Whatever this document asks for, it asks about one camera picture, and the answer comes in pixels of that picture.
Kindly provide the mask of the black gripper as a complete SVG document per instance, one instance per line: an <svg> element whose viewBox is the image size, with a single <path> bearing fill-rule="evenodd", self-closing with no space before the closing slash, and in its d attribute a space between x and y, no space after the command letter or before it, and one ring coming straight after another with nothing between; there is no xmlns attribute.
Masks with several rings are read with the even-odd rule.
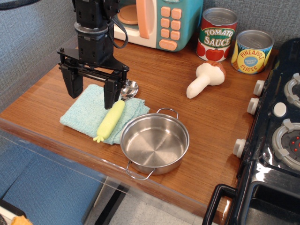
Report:
<svg viewBox="0 0 300 225"><path fill-rule="evenodd" d="M83 78L104 82L105 109L118 101L120 90L127 82L129 67L115 59L114 22L104 22L99 27L88 28L74 23L78 48L60 48L59 67L69 96L77 98L83 91Z"/></svg>

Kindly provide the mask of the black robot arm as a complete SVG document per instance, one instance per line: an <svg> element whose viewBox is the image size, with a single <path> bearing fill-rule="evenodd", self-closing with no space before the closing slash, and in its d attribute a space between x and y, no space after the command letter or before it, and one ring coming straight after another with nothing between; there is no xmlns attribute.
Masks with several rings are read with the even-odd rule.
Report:
<svg viewBox="0 0 300 225"><path fill-rule="evenodd" d="M83 78L104 83L105 109L112 108L127 83L129 67L115 59L114 26L123 29L115 18L118 0L74 0L74 24L78 48L58 50L59 68L69 96L77 98L83 91Z"/></svg>

